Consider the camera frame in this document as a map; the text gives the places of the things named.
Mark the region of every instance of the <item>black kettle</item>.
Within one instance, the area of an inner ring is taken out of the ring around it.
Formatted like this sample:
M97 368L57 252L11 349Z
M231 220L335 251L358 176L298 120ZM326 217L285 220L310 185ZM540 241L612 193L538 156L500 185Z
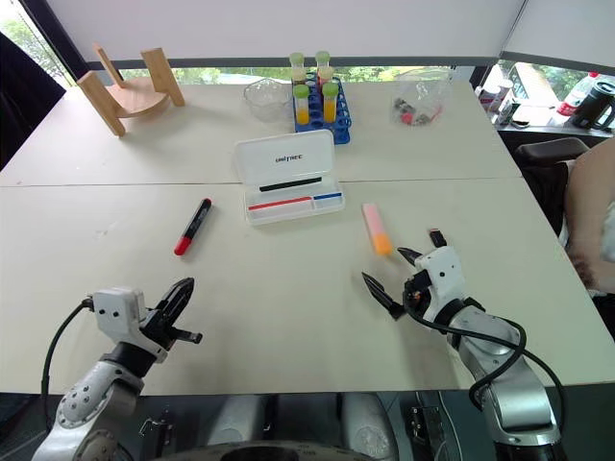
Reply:
M611 113L601 124L598 120L608 107ZM595 128L608 131L608 126L615 119L615 85L610 82L595 82L589 94L583 99L570 123L580 128Z

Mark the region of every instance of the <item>glass bowl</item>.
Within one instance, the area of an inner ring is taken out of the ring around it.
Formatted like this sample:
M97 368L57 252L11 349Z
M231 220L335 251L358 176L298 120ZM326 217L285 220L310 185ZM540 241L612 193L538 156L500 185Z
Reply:
M246 86L243 98L252 114L263 122L276 122L291 116L289 85L262 79Z

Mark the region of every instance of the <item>wooden holder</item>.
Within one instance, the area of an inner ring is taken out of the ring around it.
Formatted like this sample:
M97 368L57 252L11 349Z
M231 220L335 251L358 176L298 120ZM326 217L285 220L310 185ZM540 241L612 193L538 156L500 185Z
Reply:
M162 48L142 51L141 56L150 72L150 77L130 80L122 78L105 50L99 45L94 45L94 51L109 72L113 85L104 87L96 73L92 71L79 79L77 85L116 136L122 136L126 132L120 118L138 117L155 112L169 99L175 106L185 105L184 96Z

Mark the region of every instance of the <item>test tube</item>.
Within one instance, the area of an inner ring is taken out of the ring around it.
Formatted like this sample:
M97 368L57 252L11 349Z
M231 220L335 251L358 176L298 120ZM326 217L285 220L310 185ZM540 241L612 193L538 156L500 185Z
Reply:
M331 81L331 79L333 78L333 68L328 65L327 67L323 67L322 69L320 69L320 73L318 74L319 77L319 82L320 82L320 88L321 88L321 92L322 92L322 86L324 84L327 84Z
M307 85L296 85L292 88L295 97L295 116L299 125L309 123L309 88Z
M339 86L333 82L323 85L323 119L326 123L333 123L337 115L337 93Z
M320 71L325 67L329 67L329 59L331 56L327 51L319 51L316 53L316 76L318 77L318 87L320 87Z
M304 67L292 67L290 69L290 80L293 86L306 84L306 70Z
M303 85L306 82L306 69L304 68L303 53L292 53L288 60L290 61L290 78L293 85Z

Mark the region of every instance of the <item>water bottle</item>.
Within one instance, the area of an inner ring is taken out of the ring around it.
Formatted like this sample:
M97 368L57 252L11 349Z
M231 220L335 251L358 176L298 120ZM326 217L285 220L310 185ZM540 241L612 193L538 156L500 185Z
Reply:
M583 99L585 99L585 96L587 96L592 89L599 75L598 72L589 72L587 77L578 82L575 87L570 90L566 99L559 105L547 125L551 127L561 127L564 125L570 116L575 113L575 110L577 110Z

